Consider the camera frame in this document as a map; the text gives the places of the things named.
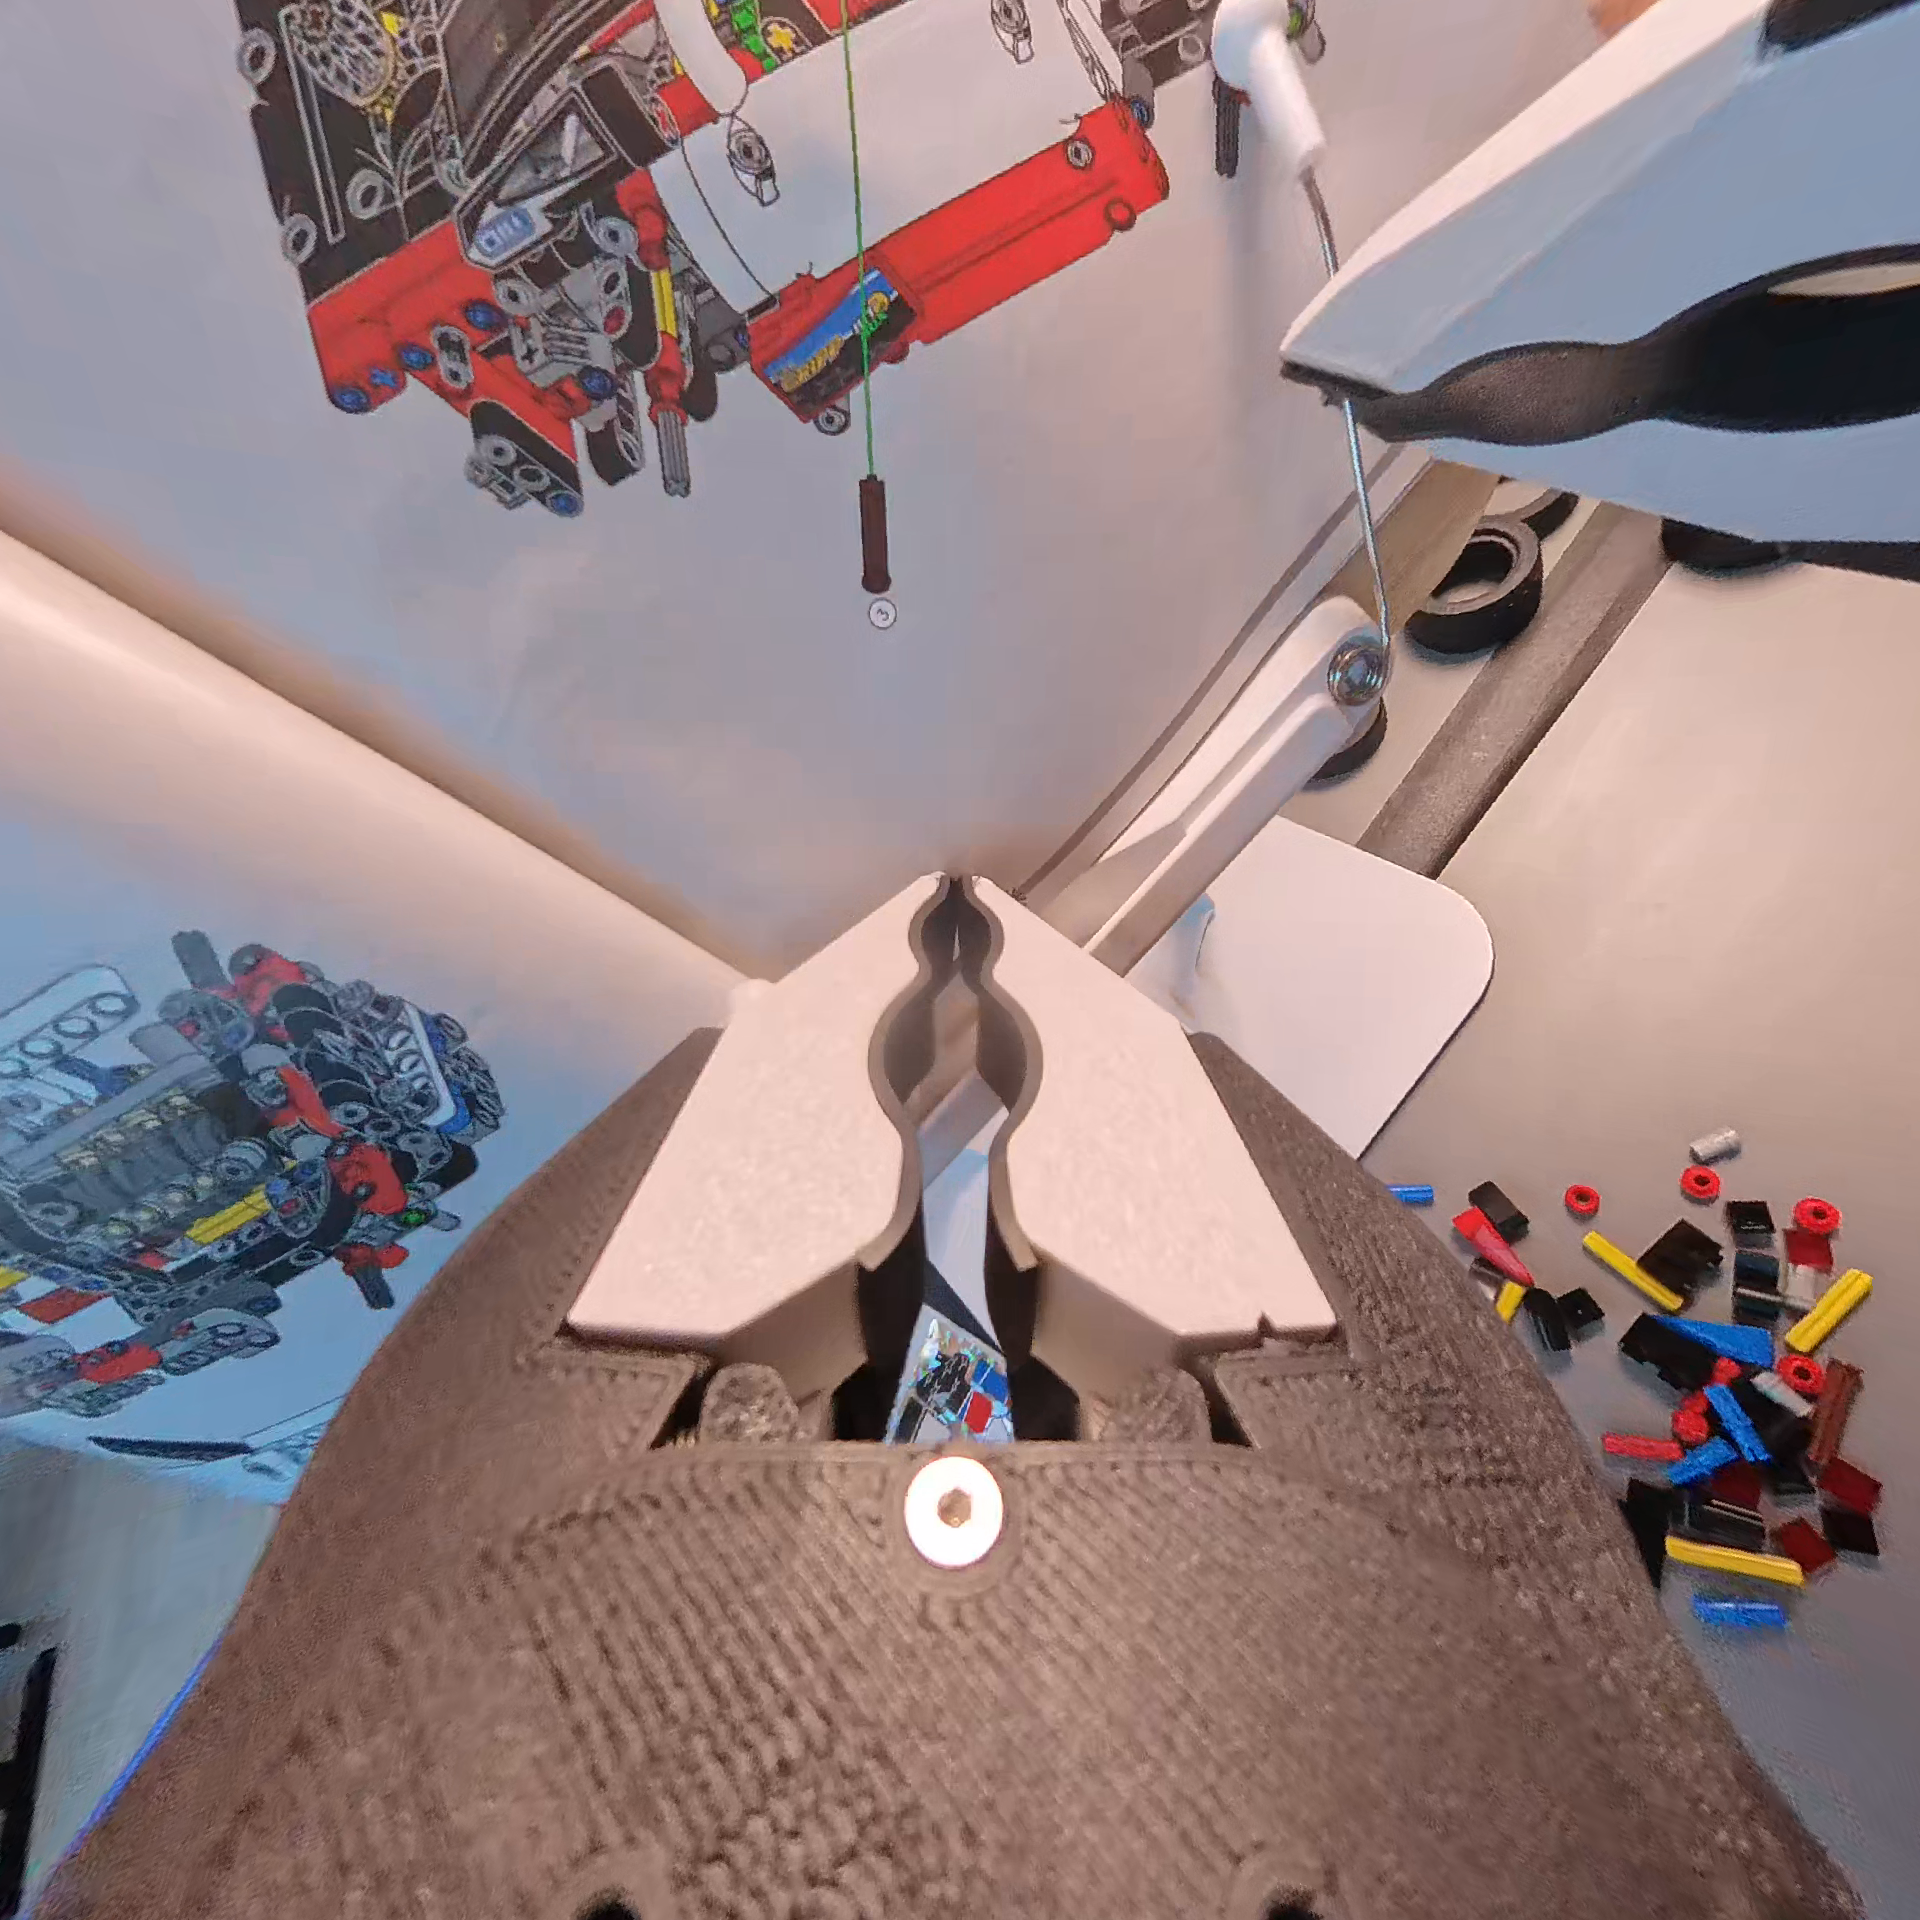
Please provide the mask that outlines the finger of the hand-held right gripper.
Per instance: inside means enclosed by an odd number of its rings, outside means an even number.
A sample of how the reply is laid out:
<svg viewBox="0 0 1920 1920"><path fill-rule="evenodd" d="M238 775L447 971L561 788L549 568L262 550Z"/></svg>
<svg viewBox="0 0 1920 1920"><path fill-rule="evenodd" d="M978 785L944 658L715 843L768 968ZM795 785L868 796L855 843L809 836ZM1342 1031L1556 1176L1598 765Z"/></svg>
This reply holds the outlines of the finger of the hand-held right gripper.
<svg viewBox="0 0 1920 1920"><path fill-rule="evenodd" d="M1742 288L1622 342L1487 348L1407 389L1346 375L1394 442L1487 451L1771 542L1915 542L1915 282Z"/></svg>
<svg viewBox="0 0 1920 1920"><path fill-rule="evenodd" d="M1641 339L1748 288L1915 265L1918 4L1650 4L1387 221L1284 336L1284 377L1415 396Z"/></svg>

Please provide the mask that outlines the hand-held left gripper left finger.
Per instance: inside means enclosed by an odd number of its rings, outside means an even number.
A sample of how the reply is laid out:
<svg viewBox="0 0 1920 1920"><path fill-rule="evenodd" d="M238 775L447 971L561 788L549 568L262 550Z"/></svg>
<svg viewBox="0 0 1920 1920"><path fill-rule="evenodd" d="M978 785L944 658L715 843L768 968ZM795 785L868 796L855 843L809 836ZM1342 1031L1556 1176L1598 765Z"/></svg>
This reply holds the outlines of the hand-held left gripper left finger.
<svg viewBox="0 0 1920 1920"><path fill-rule="evenodd" d="M773 982L726 1031L565 1314L570 1333L773 1368L804 1400L894 1380L920 1318L920 1140L952 972L949 879L925 875Z"/></svg>

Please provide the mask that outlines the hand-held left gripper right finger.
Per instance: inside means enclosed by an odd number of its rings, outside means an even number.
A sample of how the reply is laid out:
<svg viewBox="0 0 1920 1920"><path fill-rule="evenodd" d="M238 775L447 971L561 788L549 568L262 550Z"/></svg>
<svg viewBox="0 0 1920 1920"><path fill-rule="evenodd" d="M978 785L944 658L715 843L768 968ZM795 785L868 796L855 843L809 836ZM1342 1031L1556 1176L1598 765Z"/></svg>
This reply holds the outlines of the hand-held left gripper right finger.
<svg viewBox="0 0 1920 1920"><path fill-rule="evenodd" d="M987 1299L1013 1368L1109 1400L1268 1336L1329 1337L1336 1308L1182 1023L997 884L958 888L978 1071L1005 1116Z"/></svg>

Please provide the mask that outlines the lego instruction booklet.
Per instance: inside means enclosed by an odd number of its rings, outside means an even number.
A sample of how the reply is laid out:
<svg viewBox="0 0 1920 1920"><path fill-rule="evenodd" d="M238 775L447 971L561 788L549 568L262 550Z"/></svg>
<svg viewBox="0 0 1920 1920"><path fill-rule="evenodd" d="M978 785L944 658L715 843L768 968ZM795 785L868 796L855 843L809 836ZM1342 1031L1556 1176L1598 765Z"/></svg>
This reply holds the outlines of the lego instruction booklet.
<svg viewBox="0 0 1920 1920"><path fill-rule="evenodd" d="M5 4L5 1448L285 1499L736 982L1357 744L1219 4Z"/></svg>

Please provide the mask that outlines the pile of small lego pieces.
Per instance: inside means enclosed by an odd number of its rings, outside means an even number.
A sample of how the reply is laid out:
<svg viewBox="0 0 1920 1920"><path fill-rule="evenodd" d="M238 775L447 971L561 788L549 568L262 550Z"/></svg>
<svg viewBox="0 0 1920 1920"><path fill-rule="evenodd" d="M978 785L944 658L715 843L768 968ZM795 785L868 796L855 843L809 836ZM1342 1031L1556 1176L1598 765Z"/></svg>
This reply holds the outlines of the pile of small lego pieces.
<svg viewBox="0 0 1920 1920"><path fill-rule="evenodd" d="M1406 1108L1373 1159L1532 1271L1502 1316L1712 1672L1836 1679L1914 1624L1915 1272L1854 1148L1714 1090Z"/></svg>

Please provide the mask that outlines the black rubber tire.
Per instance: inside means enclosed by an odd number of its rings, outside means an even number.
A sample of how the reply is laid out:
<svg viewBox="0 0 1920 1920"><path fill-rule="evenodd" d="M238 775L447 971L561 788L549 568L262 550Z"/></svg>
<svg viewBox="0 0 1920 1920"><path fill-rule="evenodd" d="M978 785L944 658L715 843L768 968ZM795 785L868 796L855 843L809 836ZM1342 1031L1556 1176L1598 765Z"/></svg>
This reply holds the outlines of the black rubber tire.
<svg viewBox="0 0 1920 1920"><path fill-rule="evenodd" d="M1447 660L1500 651L1541 610L1538 535L1519 518L1482 518L1427 601L1406 618L1415 647Z"/></svg>
<svg viewBox="0 0 1920 1920"><path fill-rule="evenodd" d="M1661 547L1667 563L1718 579L1807 563L1802 551L1783 547L1776 540L1752 540L1748 535L1714 532L1677 518L1662 518Z"/></svg>

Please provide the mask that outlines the white book stand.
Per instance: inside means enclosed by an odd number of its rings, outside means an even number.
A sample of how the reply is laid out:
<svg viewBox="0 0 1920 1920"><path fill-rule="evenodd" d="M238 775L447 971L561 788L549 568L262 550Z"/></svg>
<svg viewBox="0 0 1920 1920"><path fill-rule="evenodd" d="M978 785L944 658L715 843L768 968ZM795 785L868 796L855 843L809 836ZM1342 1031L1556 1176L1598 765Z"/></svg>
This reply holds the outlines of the white book stand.
<svg viewBox="0 0 1920 1920"><path fill-rule="evenodd" d="M1352 1157L1484 996L1494 945L1453 888L1286 816L1315 768L1303 672L1339 636L1360 551L1178 724L1155 788L1124 796L1101 858L1063 855L1028 906L1191 1034L1219 1037Z"/></svg>

